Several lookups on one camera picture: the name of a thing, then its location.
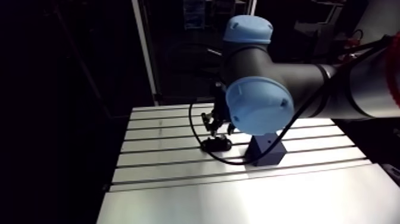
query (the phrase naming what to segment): cable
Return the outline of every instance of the cable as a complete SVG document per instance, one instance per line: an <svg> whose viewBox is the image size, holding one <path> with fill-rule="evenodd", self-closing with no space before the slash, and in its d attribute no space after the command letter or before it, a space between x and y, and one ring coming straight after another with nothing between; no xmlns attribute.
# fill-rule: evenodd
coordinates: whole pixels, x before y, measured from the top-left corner
<svg viewBox="0 0 400 224"><path fill-rule="evenodd" d="M380 42L377 46L375 46L373 49L365 52L364 54L360 55L358 58L350 61L347 64L344 64L340 66L337 70L336 75L334 75L332 78L330 78L327 82L325 82L322 86L320 86L308 99L307 101L301 106L301 108L295 113L295 115L292 117L290 122L285 126L285 128L282 130L281 134L272 142L272 144L263 152L261 153L258 157L252 158L251 160L243 161L243 162L233 162L233 161L227 161L223 158L217 157L211 152L207 152L208 155L210 155L213 159L218 160L222 163L226 163L229 165L235 165L235 166L242 166L246 164L251 164L259 159L263 158L265 155L267 155L284 137L286 132L290 129L290 127L293 125L293 123L301 116L301 114L313 103L313 101L323 92L323 91L328 91L330 88L333 87L333 85L339 81L341 78L345 77L353 68L355 65L360 63L361 61L365 60L369 56L375 54L376 52L382 50L384 47L387 46L388 43L386 42ZM196 133L196 130L193 126L193 121L192 121L192 108L193 104L195 102L192 102L189 106L189 123L190 123L190 128L192 129L193 135L195 136L196 140L198 141L200 148L202 148L202 143L200 141L199 136Z"/></svg>
<svg viewBox="0 0 400 224"><path fill-rule="evenodd" d="M363 37L364 37L364 32L363 32L363 30L361 30L361 29L354 30L354 32L353 32L353 34L351 35L351 37L353 37L354 34L356 34L357 32L360 33L360 37L358 38L358 40L360 41L360 40L362 40Z"/></svg>
<svg viewBox="0 0 400 224"><path fill-rule="evenodd" d="M366 43L360 46L355 46L353 48L345 48L345 49L340 49L337 51L331 51L325 54L318 54L318 55L313 55L311 56L311 58L307 58L308 60L314 60L314 59L321 59L321 58L333 58L333 57L337 57L343 54L350 54L350 53L354 53L357 51L362 51L365 49L369 49L369 48L373 48L374 46L378 46L382 43L389 43L392 40L391 37L388 36L384 36L382 39L378 40L378 41L373 41L370 43ZM304 58L290 58L288 60L284 60L285 62L296 62L296 61L304 61Z"/></svg>

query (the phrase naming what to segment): light blue cap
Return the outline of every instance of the light blue cap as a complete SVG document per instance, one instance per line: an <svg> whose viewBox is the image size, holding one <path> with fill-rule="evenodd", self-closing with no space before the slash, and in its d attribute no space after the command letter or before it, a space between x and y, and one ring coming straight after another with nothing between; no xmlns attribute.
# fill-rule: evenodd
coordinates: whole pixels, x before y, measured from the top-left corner
<svg viewBox="0 0 400 224"><path fill-rule="evenodd" d="M232 123L250 135L280 130L294 114L289 91L266 77L249 76L233 82L226 91L226 103Z"/></svg>
<svg viewBox="0 0 400 224"><path fill-rule="evenodd" d="M232 17L225 30L224 41L236 43L270 43L272 24L261 17L237 15Z"/></svg>

